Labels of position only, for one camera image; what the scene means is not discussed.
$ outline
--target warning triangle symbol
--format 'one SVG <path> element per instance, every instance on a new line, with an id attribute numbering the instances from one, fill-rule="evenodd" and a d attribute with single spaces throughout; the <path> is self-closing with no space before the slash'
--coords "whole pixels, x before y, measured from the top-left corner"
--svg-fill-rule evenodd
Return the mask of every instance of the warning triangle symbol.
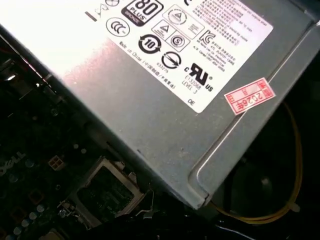
<path id="1" fill-rule="evenodd" d="M 181 20 L 182 13 L 176 13 L 175 16 Z"/>
<path id="2" fill-rule="evenodd" d="M 165 31 L 167 33 L 169 31 L 169 25 L 161 26 L 160 29 L 162 29 L 163 31 Z"/>

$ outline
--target circuit board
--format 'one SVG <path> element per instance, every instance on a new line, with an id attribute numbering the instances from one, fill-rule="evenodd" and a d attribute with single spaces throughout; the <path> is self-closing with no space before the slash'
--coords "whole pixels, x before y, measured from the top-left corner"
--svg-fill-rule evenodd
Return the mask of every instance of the circuit board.
<path id="1" fill-rule="evenodd" d="M 69 239 L 132 211 L 144 195 L 87 120 L 28 66 L 0 61 L 0 77 L 0 240 Z"/>

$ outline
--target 80 plus logo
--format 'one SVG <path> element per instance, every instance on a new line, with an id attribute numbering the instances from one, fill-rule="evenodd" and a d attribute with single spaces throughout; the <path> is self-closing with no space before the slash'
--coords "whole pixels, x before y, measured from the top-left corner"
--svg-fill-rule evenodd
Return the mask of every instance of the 80 plus logo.
<path id="1" fill-rule="evenodd" d="M 162 3 L 157 0 L 134 0 L 121 13 L 138 27 L 142 27 L 161 10 Z"/>

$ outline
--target red sticker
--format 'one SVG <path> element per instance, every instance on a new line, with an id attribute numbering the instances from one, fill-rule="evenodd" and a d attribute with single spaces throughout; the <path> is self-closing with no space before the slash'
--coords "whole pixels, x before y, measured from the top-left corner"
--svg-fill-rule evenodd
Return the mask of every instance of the red sticker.
<path id="1" fill-rule="evenodd" d="M 276 96 L 265 78 L 224 95 L 235 115 L 268 101 Z"/>

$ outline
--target yellow wire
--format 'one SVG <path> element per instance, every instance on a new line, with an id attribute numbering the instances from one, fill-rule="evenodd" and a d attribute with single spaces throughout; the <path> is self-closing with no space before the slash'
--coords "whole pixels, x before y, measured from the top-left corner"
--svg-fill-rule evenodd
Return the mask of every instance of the yellow wire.
<path id="1" fill-rule="evenodd" d="M 254 225 L 268 224 L 268 223 L 272 223 L 272 222 L 282 218 L 284 215 L 286 215 L 290 211 L 292 205 L 296 202 L 297 197 L 299 195 L 300 188 L 301 188 L 302 178 L 303 178 L 302 145 L 301 145 L 301 139 L 300 139 L 298 126 L 297 126 L 296 120 L 294 118 L 294 115 L 293 115 L 292 111 L 290 110 L 289 106 L 286 103 L 283 103 L 283 104 L 284 104 L 284 107 L 290 116 L 293 132 L 294 132 L 294 138 L 295 138 L 295 181 L 294 181 L 293 191 L 292 191 L 292 194 L 291 194 L 288 202 L 286 203 L 286 205 L 283 208 L 281 208 L 277 212 L 270 214 L 270 215 L 267 215 L 267 216 L 260 216 L 260 217 L 237 216 L 237 215 L 234 215 L 234 214 L 231 214 L 231 213 L 224 211 L 222 208 L 218 207 L 213 202 L 211 202 L 213 207 L 219 213 L 224 214 L 229 217 L 232 217 L 234 219 L 240 220 L 240 221 L 247 223 L 247 224 L 254 224 Z"/>

